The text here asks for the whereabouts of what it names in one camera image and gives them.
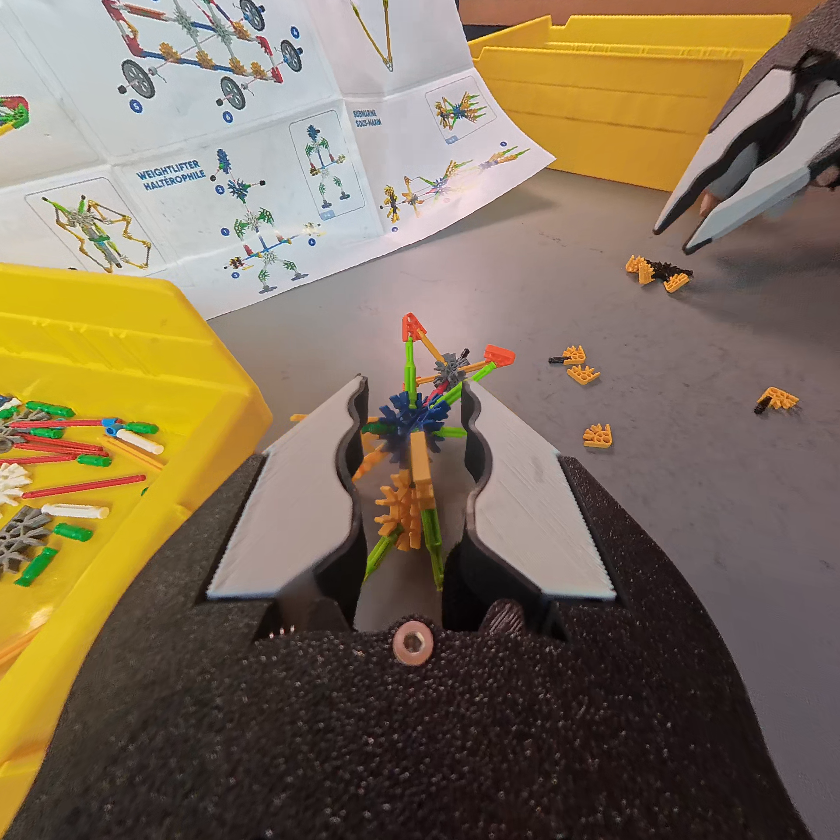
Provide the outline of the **printed instruction sheet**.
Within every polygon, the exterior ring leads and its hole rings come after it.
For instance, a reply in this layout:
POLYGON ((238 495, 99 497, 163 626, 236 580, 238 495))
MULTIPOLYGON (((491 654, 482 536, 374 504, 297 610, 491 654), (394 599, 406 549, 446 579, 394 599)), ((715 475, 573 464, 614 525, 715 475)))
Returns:
POLYGON ((160 277, 206 317, 540 172, 455 2, 2 2, 2 262, 160 277))

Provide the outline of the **grey desk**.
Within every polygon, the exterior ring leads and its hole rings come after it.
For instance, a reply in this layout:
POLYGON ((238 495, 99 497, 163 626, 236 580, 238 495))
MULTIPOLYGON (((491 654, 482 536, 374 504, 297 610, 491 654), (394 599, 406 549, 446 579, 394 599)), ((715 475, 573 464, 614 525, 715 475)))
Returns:
POLYGON ((838 838, 838 191, 697 252, 665 194, 545 170, 412 247, 264 297, 210 325, 274 422, 354 373, 373 413, 403 372, 414 312, 441 350, 516 363, 486 388, 577 457, 667 552, 738 663, 765 740, 813 835, 838 838), (694 276, 674 293, 631 256, 694 276), (549 357, 581 345, 601 376, 549 357), (768 387, 799 398, 756 415, 768 387), (583 446, 594 424, 613 445, 583 446))

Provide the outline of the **yellow storage bin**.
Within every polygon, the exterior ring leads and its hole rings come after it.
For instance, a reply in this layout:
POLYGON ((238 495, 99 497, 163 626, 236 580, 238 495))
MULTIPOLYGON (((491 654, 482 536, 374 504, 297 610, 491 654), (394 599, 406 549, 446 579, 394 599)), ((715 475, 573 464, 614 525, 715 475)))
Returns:
POLYGON ((469 42, 491 95, 551 167, 670 193, 789 14, 550 16, 469 42))
POLYGON ((66 501, 110 509, 87 542, 52 539, 29 587, 2 574, 2 822, 25 797, 70 687, 120 596, 247 457, 271 414, 164 280, 2 265, 2 393, 81 417, 156 424, 161 471, 66 501))

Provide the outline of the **scattered loose toy pieces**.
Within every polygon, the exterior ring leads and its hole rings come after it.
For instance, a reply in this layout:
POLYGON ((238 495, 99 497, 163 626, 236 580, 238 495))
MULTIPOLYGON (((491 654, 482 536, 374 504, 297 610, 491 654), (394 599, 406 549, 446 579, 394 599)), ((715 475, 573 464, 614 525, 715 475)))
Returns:
POLYGON ((2 575, 29 588, 64 548, 92 540, 129 490, 162 471, 156 423, 1 398, 2 575))

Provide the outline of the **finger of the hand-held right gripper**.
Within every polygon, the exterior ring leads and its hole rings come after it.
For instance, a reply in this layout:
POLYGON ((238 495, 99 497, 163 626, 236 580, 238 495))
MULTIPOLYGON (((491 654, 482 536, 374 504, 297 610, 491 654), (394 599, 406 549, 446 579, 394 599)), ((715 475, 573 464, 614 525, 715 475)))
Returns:
POLYGON ((815 174, 822 172, 826 164, 827 161, 767 161, 749 176, 735 194, 711 210, 684 243, 683 252, 688 256, 694 254, 711 241, 791 197, 805 188, 815 174))
POLYGON ((672 225, 744 148, 764 142, 779 125, 789 121, 794 104, 795 73, 771 69, 703 140, 660 214, 654 234, 672 225))

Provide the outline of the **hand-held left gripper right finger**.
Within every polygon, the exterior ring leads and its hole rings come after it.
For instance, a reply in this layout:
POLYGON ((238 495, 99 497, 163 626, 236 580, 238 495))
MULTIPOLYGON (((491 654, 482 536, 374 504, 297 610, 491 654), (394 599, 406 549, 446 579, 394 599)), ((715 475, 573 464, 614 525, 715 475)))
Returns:
POLYGON ((464 385, 461 416, 476 486, 446 561, 444 627, 475 631, 509 600, 526 628, 559 631, 562 602, 615 603, 603 542, 558 449, 480 384, 464 385))

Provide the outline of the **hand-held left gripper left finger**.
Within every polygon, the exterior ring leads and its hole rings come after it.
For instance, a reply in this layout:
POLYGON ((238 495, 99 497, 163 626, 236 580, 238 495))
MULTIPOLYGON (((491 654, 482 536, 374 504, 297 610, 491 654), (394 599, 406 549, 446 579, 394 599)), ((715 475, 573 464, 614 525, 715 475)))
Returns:
POLYGON ((268 600, 274 630, 350 631, 365 571, 365 377, 271 444, 215 573, 209 601, 268 600))

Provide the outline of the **colourful toy construction model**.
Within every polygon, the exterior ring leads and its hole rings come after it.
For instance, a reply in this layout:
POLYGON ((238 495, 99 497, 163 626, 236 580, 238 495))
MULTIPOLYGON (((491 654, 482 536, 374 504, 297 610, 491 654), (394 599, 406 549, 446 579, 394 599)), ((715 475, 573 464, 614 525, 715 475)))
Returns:
POLYGON ((475 363, 469 361, 468 350, 442 353, 411 312, 402 319, 402 340, 402 390, 362 426, 364 457, 353 475, 353 481, 358 481, 385 460, 395 466, 391 484, 381 488, 382 497, 376 501, 386 512, 375 518, 379 539, 368 555, 364 578, 367 580, 392 550, 425 548, 435 586, 441 592, 445 558, 430 457, 447 438, 466 437, 462 426, 448 423, 464 382, 479 382, 513 364, 516 354, 494 344, 488 344, 482 360, 475 363))

